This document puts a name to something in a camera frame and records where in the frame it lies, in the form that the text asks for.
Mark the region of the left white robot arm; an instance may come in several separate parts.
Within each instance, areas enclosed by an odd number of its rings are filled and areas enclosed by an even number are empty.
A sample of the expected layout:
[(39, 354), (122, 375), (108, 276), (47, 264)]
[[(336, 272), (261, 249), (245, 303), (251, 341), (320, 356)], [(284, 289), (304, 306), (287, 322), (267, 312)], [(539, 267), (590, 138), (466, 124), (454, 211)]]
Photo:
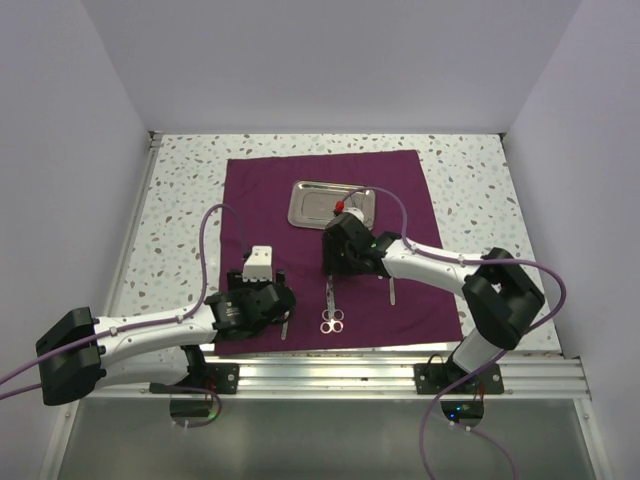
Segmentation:
[(208, 369), (200, 346), (259, 336), (296, 306), (282, 270), (272, 280), (245, 281), (237, 270), (227, 278), (228, 290), (168, 312), (95, 317), (87, 307), (69, 311), (35, 344), (44, 404), (67, 404), (127, 383), (201, 390)]

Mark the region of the purple surgical drape cloth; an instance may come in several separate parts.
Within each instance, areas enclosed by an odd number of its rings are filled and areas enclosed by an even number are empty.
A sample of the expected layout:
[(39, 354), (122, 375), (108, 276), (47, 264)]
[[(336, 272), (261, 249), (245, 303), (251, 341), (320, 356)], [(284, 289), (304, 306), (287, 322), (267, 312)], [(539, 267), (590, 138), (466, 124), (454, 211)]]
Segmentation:
[(394, 280), (396, 305), (390, 305), (389, 280), (376, 276), (336, 277), (336, 305), (344, 314), (339, 334), (320, 331), (326, 307), (322, 233), (292, 226), (288, 209), (300, 180), (382, 187), (376, 198), (374, 231), (400, 232), (405, 207), (408, 236), (428, 246), (442, 242), (431, 195), (414, 151), (288, 158), (235, 159), (227, 164), (224, 203), (233, 207), (221, 220), (221, 266), (226, 273), (240, 265), (243, 225), (252, 245), (273, 249), (275, 268), (286, 273), (297, 304), (286, 340), (280, 327), (243, 341), (219, 342), (220, 355), (314, 349), (368, 348), (455, 342), (462, 338), (453, 294), (409, 281)]

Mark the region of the steel scissors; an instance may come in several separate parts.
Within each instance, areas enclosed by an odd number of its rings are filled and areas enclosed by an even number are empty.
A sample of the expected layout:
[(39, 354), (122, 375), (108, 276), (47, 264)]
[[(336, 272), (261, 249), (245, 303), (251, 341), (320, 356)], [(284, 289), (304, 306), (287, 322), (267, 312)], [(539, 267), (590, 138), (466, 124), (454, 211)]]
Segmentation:
[(326, 309), (323, 311), (322, 316), (324, 321), (342, 321), (344, 318), (344, 312), (336, 305), (335, 298), (335, 285), (331, 275), (327, 277), (326, 289)]
[(324, 335), (339, 334), (344, 329), (344, 312), (336, 307), (335, 289), (331, 280), (327, 281), (325, 297), (326, 308), (322, 312), (320, 331)]

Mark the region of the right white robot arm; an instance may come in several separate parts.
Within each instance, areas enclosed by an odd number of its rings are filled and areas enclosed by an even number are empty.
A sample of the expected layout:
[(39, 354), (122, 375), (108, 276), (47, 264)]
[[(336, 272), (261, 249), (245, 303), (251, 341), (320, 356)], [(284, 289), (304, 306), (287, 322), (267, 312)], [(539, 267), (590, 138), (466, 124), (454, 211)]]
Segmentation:
[(338, 214), (325, 227), (322, 258), (327, 275), (409, 280), (464, 299), (474, 329), (433, 376), (461, 393), (480, 382), (479, 367), (516, 348), (545, 303), (540, 289), (504, 249), (467, 259), (411, 244), (397, 233), (375, 236), (351, 212)]

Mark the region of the steel forceps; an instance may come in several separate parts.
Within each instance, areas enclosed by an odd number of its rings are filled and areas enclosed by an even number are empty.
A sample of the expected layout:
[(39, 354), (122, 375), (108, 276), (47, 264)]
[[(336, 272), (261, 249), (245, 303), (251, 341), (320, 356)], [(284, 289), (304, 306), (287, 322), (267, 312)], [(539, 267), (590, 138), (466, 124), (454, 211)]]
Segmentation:
[(286, 338), (287, 338), (288, 325), (289, 325), (289, 322), (288, 322), (288, 321), (285, 321), (285, 322), (282, 324), (281, 336), (280, 336), (280, 339), (281, 339), (282, 341), (286, 340)]

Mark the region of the steel scalpel handle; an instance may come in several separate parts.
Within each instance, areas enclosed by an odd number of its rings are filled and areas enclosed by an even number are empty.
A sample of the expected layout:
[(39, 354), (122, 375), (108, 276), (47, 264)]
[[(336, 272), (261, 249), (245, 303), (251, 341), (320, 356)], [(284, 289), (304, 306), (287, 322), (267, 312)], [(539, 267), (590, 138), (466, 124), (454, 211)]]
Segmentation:
[(395, 281), (393, 278), (389, 279), (389, 301), (390, 305), (396, 305), (396, 289), (395, 289)]

